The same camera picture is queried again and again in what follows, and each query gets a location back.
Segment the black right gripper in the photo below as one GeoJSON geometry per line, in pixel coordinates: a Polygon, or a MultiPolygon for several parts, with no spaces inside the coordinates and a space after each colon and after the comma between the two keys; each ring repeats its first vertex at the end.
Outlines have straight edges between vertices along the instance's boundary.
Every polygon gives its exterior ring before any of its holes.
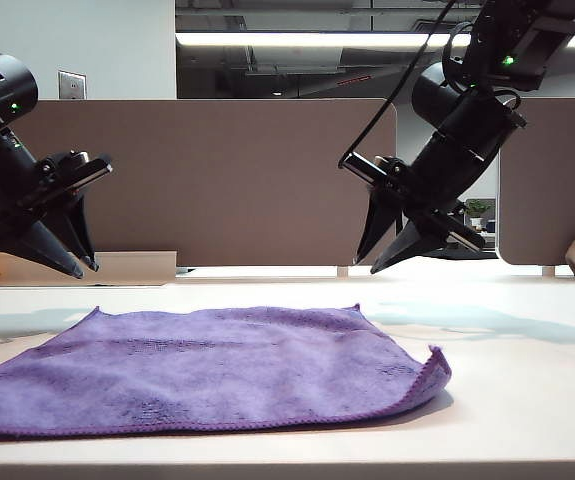
{"type": "Polygon", "coordinates": [[[376,274],[404,260],[423,255],[453,240],[472,251],[480,251],[485,239],[457,220],[465,205],[440,198],[437,191],[396,157],[369,160],[351,152],[340,161],[365,181],[370,196],[365,227],[354,263],[359,264],[390,229],[396,226],[395,240],[378,256],[370,272],[376,274]]]}

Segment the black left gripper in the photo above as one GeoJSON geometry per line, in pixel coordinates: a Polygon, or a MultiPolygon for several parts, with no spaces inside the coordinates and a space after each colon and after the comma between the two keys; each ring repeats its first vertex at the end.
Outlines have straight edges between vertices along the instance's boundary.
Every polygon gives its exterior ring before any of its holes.
{"type": "MultiPolygon", "coordinates": [[[[70,151],[47,156],[29,175],[31,188],[27,193],[0,193],[0,216],[30,213],[40,217],[67,195],[76,196],[112,170],[108,155],[90,159],[85,151],[70,151]]],[[[71,231],[71,251],[91,271],[97,272],[99,265],[88,233],[83,197],[75,197],[70,202],[67,220],[71,231]]],[[[40,221],[23,225],[0,222],[0,252],[74,278],[83,277],[77,262],[40,221]]]]}

